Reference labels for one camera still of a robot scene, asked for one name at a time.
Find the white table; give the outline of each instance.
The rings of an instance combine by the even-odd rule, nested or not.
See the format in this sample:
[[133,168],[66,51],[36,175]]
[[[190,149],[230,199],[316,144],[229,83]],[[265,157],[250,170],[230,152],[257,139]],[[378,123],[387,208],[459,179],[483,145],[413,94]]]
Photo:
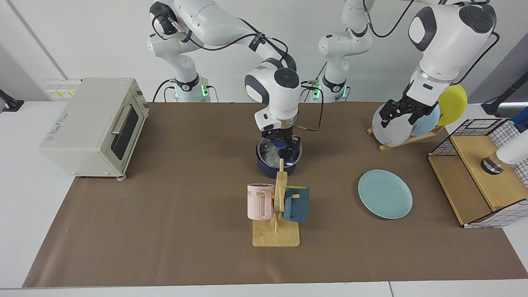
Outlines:
[[[73,181],[38,151],[64,107],[61,102],[26,102],[17,113],[0,114],[0,287],[22,286]],[[463,116],[484,117],[490,116],[479,106],[469,106]],[[504,230],[528,267],[528,220]],[[526,296],[528,280],[12,289],[0,290],[0,297],[269,296],[279,291],[304,296]]]

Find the mug handle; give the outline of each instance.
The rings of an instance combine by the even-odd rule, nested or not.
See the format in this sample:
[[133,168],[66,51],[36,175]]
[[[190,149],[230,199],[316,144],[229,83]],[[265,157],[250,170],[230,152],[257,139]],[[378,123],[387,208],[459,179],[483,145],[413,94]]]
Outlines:
[[269,218],[271,219],[271,192],[268,191],[262,191],[264,193],[264,215],[262,215],[263,219]]

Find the green indicator light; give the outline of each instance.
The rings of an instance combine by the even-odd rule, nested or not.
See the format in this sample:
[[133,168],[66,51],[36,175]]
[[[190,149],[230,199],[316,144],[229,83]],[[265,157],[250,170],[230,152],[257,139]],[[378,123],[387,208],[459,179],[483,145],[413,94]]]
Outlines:
[[[318,83],[315,84],[315,87],[321,89],[321,85],[318,84]],[[314,90],[314,98],[319,99],[320,96],[321,96],[321,94],[320,94],[319,90]]]
[[209,95],[209,91],[207,90],[207,87],[202,85],[202,94],[203,97],[207,97]]

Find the wall socket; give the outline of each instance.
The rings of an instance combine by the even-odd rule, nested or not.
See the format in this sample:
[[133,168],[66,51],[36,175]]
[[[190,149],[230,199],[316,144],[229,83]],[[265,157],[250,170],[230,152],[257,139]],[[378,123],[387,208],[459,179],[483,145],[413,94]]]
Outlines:
[[70,99],[77,91],[82,79],[46,79],[46,95],[50,99],[61,100]]

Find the dish rack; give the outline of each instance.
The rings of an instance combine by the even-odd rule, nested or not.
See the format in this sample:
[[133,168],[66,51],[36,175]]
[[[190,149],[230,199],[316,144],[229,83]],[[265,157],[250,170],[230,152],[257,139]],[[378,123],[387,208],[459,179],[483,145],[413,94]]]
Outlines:
[[528,160],[499,175],[486,173],[483,158],[519,133],[509,119],[469,119],[428,160],[464,228],[501,228],[528,217]]

